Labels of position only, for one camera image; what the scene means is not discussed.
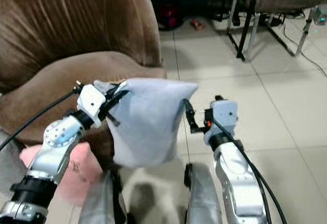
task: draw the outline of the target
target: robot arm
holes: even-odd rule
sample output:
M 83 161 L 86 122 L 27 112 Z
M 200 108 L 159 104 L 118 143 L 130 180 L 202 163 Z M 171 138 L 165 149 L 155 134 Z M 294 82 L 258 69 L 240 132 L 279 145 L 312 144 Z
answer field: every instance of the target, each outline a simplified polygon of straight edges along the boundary
M 223 188 L 228 223 L 266 223 L 261 190 L 251 166 L 239 151 L 239 148 L 242 148 L 241 143 L 238 142 L 236 146 L 213 122 L 218 121 L 233 136 L 238 120 L 237 104 L 217 96 L 210 109 L 205 110 L 204 127 L 199 128 L 194 121 L 191 104 L 187 100 L 184 100 L 184 103 L 191 132 L 203 132 L 205 143 L 214 152 L 215 170 Z
M 127 94 L 126 91 L 119 92 L 120 86 L 106 94 L 92 85 L 83 86 L 77 102 L 78 111 L 45 129 L 42 149 L 24 179 L 11 187 L 14 195 L 0 210 L 0 223 L 45 222 L 50 201 L 68 167 L 71 151 L 84 132 L 91 126 L 100 127 L 108 111 Z

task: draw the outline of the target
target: black wire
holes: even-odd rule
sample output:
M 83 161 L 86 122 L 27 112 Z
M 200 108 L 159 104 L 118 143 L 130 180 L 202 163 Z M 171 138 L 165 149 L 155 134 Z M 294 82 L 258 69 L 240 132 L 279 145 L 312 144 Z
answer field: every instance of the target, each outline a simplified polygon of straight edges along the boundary
M 40 111 L 37 115 L 35 115 L 33 118 L 28 120 L 22 127 L 20 127 L 15 133 L 13 133 L 11 136 L 9 136 L 1 145 L 0 145 L 0 151 L 11 141 L 13 140 L 22 130 L 24 130 L 26 127 L 28 127 L 31 123 L 33 123 L 36 119 L 41 117 L 44 113 L 46 113 L 48 110 L 53 108 L 54 106 L 58 105 L 62 101 L 68 99 L 71 95 L 75 94 L 76 91 L 71 91 L 70 93 L 64 95 L 60 99 L 56 100 L 52 104 L 50 104 L 48 107 L 46 107 L 44 110 Z
M 266 182 L 266 180 L 264 179 L 264 177 L 260 174 L 260 172 L 258 171 L 258 169 L 256 168 L 256 166 L 255 166 L 254 164 L 252 164 L 252 167 L 253 167 L 252 169 L 254 169 L 254 171 L 258 174 L 258 176 L 259 176 L 260 179 L 262 180 L 262 182 L 263 182 L 263 184 L 265 185 L 265 187 L 267 188 L 267 191 L 269 192 L 269 194 L 270 194 L 272 200 L 274 201 L 274 203 L 275 203 L 275 205 L 276 205 L 276 208 L 277 208 L 277 210 L 278 210 L 278 212 L 279 212 L 279 215 L 280 215 L 280 217 L 281 217 L 281 219 L 282 219 L 282 223 L 287 223 L 287 222 L 286 222 L 285 215 L 284 215 L 284 213 L 283 213 L 283 211 L 282 211 L 282 208 L 281 208 L 281 206 L 280 206 L 280 204 L 279 204 L 277 198 L 275 197 L 274 193 L 273 193 L 272 190 L 269 188 L 268 183 Z
M 256 178 L 256 180 L 258 181 L 258 184 L 260 181 L 262 181 L 262 183 L 265 185 L 266 189 L 268 190 L 273 202 L 276 205 L 276 208 L 279 212 L 279 215 L 282 219 L 283 224 L 287 224 L 286 219 L 285 219 L 285 215 L 282 211 L 282 208 L 277 200 L 277 198 L 275 197 L 274 193 L 272 192 L 272 190 L 270 189 L 268 183 L 265 181 L 264 177 L 260 174 L 260 172 L 258 171 L 258 169 L 256 168 L 256 166 L 251 162 L 251 160 L 249 159 L 249 157 L 245 154 L 245 152 L 240 148 L 240 146 L 236 143 L 235 139 L 233 138 L 233 136 L 231 136 L 231 134 L 216 120 L 213 118 L 213 123 L 216 124 L 222 131 L 223 133 L 235 144 L 235 146 L 238 148 L 238 150 L 241 152 L 241 154 L 243 155 L 243 157 L 245 158 L 245 160 L 248 162 L 248 164 L 250 165 L 250 167 L 253 170 L 254 176 Z M 262 196 L 263 199 L 265 201 L 265 193 L 262 187 L 260 187 L 261 191 L 262 191 Z M 268 204 L 265 205 L 265 210 L 266 210 L 266 214 L 267 214 L 267 221 L 268 223 L 271 223 L 271 220 L 268 219 L 268 215 L 270 217 L 270 212 L 269 212 L 269 207 Z
M 258 182 L 258 185 L 259 185 L 259 188 L 260 188 L 260 191 L 261 191 L 261 195 L 262 195 L 262 199 L 264 201 L 265 211 L 266 211 L 266 215 L 267 215 L 267 223 L 268 224 L 272 224 L 272 222 L 271 222 L 271 216 L 270 216 L 270 211 L 269 211 L 269 205 L 268 205 L 268 202 L 267 202 L 267 197 L 266 197 L 265 189 L 262 186 L 262 182 L 260 180 L 259 174 L 256 171 L 253 171 L 253 173 L 254 173 L 254 176 L 256 178 L 256 181 Z
M 286 26 L 284 26 L 284 30 L 283 30 L 283 32 L 284 32 L 284 36 L 285 36 L 288 40 L 290 40 L 292 43 L 294 43 L 295 45 L 298 46 L 298 44 L 297 44 L 293 39 L 291 39 L 289 36 L 286 35 L 285 29 L 286 29 Z M 310 59 L 308 56 L 306 56 L 306 55 L 304 54 L 303 51 L 301 51 L 301 54 L 302 54 L 302 56 L 303 56 L 305 59 L 307 59 L 307 61 L 309 61 L 310 63 L 314 64 L 314 65 L 315 65 L 315 66 L 320 70 L 320 72 L 321 72 L 324 76 L 327 77 L 326 72 L 324 71 L 324 69 L 323 69 L 323 68 L 322 68 L 318 63 L 314 62 L 312 59 Z

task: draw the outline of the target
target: armchair backrest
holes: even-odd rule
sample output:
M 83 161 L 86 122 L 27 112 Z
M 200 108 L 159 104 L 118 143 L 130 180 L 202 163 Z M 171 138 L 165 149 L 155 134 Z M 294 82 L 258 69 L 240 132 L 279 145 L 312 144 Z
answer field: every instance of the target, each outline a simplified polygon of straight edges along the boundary
M 0 0 L 0 93 L 58 59 L 95 51 L 160 66 L 151 1 Z

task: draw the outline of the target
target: tile floor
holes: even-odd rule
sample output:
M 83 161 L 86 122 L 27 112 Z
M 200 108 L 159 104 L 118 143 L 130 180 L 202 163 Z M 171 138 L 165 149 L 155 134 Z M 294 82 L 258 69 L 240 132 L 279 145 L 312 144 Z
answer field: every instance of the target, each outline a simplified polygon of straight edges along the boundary
M 327 78 L 302 56 L 290 57 L 264 29 L 260 29 L 253 61 L 236 59 L 222 23 L 206 23 L 196 32 L 189 21 L 174 32 L 161 33 L 162 57 L 168 78 L 195 82 L 191 99 L 198 111 L 208 108 L 216 94 L 237 101 L 241 139 L 278 198 L 289 224 L 327 223 Z M 286 33 L 298 41 L 304 20 L 287 20 Z M 275 30 L 283 37 L 283 27 Z M 327 27 L 312 25 L 303 48 L 327 71 Z M 186 163 L 203 162 L 214 174 L 211 150 L 201 135 L 192 135 L 182 120 L 177 148 L 180 157 L 159 167 L 122 170 L 127 209 L 139 223 L 182 224 L 188 204 L 183 186 Z M 220 182 L 214 182 L 222 205 Z M 280 223 L 271 203 L 273 223 Z M 81 209 L 55 199 L 47 223 L 76 224 Z

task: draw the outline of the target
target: brown armchair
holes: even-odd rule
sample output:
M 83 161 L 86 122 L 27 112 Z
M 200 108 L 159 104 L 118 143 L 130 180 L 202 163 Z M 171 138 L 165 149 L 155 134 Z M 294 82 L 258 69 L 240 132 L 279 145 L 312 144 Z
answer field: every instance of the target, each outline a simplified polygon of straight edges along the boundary
M 76 80 L 87 84 L 131 77 L 166 77 L 150 0 L 0 0 L 2 132 L 17 130 L 69 92 Z M 76 100 L 71 97 L 50 110 L 18 141 L 41 144 L 45 127 L 75 108 Z M 91 130 L 85 141 L 106 169 L 113 156 L 107 125 Z

